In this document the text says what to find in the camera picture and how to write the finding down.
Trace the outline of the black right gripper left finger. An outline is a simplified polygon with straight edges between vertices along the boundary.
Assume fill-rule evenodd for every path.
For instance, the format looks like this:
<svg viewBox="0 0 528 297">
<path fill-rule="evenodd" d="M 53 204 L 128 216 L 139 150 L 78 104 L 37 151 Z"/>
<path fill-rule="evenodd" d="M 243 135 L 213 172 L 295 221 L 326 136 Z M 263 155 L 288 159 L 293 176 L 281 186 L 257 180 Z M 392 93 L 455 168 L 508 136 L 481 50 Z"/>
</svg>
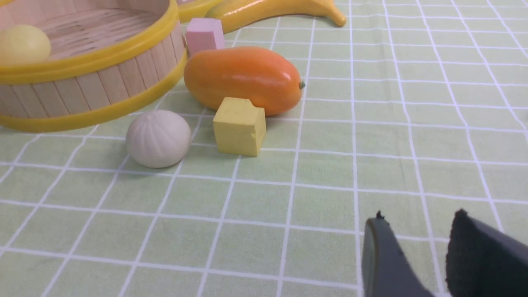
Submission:
<svg viewBox="0 0 528 297">
<path fill-rule="evenodd" d="M 417 278 L 381 211 L 365 222 L 361 269 L 365 297 L 433 296 Z"/>
</svg>

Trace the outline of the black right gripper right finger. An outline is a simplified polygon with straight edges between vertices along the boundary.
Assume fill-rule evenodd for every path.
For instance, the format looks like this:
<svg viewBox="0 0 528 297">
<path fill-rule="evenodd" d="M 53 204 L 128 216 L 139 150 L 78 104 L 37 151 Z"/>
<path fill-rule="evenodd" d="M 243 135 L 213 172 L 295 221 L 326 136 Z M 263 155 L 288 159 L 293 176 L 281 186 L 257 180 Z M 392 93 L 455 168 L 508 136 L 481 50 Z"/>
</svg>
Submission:
<svg viewBox="0 0 528 297">
<path fill-rule="evenodd" d="M 453 297 L 528 295 L 528 247 L 464 209 L 455 212 L 445 266 Z"/>
</svg>

